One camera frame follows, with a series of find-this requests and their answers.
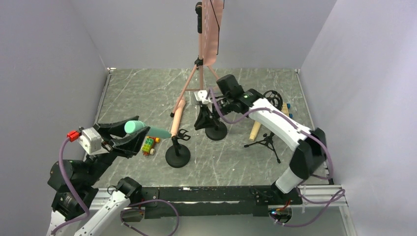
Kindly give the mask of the black round-base mic stand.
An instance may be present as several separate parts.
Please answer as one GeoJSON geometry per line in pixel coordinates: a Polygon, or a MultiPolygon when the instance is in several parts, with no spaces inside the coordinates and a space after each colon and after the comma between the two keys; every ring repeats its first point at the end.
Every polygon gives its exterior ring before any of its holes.
{"type": "Polygon", "coordinates": [[[178,133],[171,138],[172,145],[167,149],[165,159],[167,164],[173,168],[182,168],[190,161],[191,153],[188,147],[179,143],[179,140],[190,140],[191,136],[189,136],[187,132],[188,131],[185,129],[180,129],[178,133]]]}
{"type": "Polygon", "coordinates": [[[214,130],[212,128],[205,129],[206,136],[213,141],[220,141],[224,139],[227,136],[227,132],[228,129],[223,122],[221,122],[221,125],[218,130],[214,130]]]}

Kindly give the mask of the pink microphone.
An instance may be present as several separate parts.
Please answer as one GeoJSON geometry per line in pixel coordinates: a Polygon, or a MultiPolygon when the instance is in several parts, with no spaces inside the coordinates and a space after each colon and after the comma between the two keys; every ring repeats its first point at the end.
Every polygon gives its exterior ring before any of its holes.
{"type": "Polygon", "coordinates": [[[174,112],[173,123],[172,123],[172,126],[171,126],[171,132],[170,132],[172,136],[176,136],[177,133],[178,133],[179,125],[180,125],[180,121],[181,121],[181,116],[182,116],[182,111],[185,107],[185,104],[186,104],[185,98],[182,97],[179,104],[178,104],[177,109],[174,112]]]}

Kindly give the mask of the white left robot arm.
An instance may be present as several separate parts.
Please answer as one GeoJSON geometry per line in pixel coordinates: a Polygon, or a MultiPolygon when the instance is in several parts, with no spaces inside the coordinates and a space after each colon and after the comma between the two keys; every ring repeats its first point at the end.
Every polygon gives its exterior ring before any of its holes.
{"type": "Polygon", "coordinates": [[[49,236],[56,236],[71,223],[89,215],[89,207],[98,192],[93,186],[118,157],[136,155],[146,138],[149,127],[140,125],[138,130],[124,127],[138,121],[134,116],[113,123],[96,123],[91,128],[80,127],[70,131],[61,145],[59,159],[52,166],[48,185],[55,191],[52,212],[63,217],[63,223],[52,225],[49,236]],[[67,143],[77,141],[85,150],[85,160],[67,160],[63,151],[67,143]]]}

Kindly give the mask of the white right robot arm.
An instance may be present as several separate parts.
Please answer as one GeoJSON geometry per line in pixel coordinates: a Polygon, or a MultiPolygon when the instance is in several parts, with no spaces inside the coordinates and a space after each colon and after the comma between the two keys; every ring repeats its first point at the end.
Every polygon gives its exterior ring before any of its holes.
{"type": "Polygon", "coordinates": [[[233,124],[250,118],[280,138],[293,156],[288,168],[271,185],[273,191],[289,194],[330,158],[323,130],[312,130],[289,118],[255,89],[245,91],[231,74],[216,83],[220,98],[216,98],[212,88],[194,92],[194,101],[200,107],[195,129],[214,128],[220,119],[233,124]]]}

